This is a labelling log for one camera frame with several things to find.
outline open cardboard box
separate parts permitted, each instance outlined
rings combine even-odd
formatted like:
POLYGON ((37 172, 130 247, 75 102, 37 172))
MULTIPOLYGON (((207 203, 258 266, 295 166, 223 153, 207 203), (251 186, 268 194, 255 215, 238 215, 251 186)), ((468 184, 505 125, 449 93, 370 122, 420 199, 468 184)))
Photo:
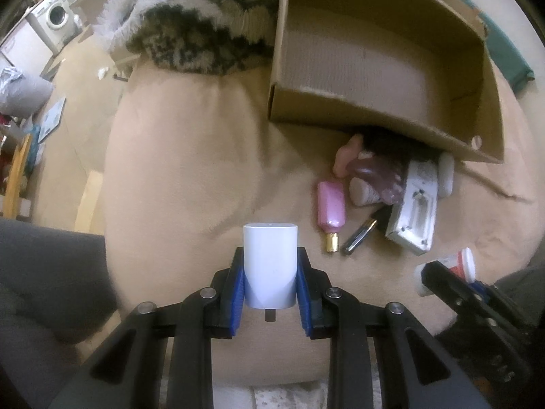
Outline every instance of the open cardboard box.
POLYGON ((442 0, 280 0, 272 69, 272 121, 377 125, 462 160, 503 160, 483 38, 442 0))

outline gold bottle cap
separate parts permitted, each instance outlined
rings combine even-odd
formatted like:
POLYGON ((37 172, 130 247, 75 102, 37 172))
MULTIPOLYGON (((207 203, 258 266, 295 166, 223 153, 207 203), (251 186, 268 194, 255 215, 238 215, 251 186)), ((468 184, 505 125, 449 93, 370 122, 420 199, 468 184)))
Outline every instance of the gold bottle cap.
POLYGON ((331 233, 326 235, 325 250, 326 252, 339 252, 339 234, 331 233))

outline beige tablecloth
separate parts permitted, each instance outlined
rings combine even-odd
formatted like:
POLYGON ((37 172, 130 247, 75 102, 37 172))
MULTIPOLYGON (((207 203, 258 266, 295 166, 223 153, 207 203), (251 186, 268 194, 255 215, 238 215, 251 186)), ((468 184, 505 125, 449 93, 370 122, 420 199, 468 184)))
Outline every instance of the beige tablecloth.
MULTIPOLYGON (((104 184, 108 267, 124 311, 151 300, 176 303, 228 267, 247 222, 292 222, 314 267, 360 300, 396 300, 431 331, 452 317, 420 298, 417 264, 469 246, 478 279, 491 283, 525 264, 544 231, 531 134, 498 74, 506 163, 458 165, 454 193, 438 207, 433 249, 416 257, 375 233, 351 257, 323 252, 315 187, 330 177, 341 132, 268 122, 270 69, 217 77, 141 62, 115 117, 104 184)), ((347 208, 345 240, 373 208, 347 208)), ((245 309, 232 341, 213 343, 214 379, 238 384, 324 377, 329 342, 310 341, 298 309, 275 324, 245 309)))

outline purple bottle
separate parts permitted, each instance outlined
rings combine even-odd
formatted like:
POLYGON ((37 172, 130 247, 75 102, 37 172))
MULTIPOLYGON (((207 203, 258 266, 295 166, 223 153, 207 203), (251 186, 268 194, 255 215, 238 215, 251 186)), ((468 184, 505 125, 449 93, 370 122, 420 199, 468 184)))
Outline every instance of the purple bottle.
POLYGON ((325 250, 339 250, 339 230, 346 222, 344 189, 337 181, 318 183, 318 226, 326 233, 325 250))

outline patterned fur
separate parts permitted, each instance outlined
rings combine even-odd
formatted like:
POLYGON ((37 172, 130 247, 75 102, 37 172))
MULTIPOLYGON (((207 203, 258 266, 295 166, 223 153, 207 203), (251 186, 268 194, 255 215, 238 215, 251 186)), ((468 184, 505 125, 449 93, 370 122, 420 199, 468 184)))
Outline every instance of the patterned fur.
POLYGON ((110 0, 94 26, 107 51, 158 67, 225 75, 272 58, 279 0, 110 0))

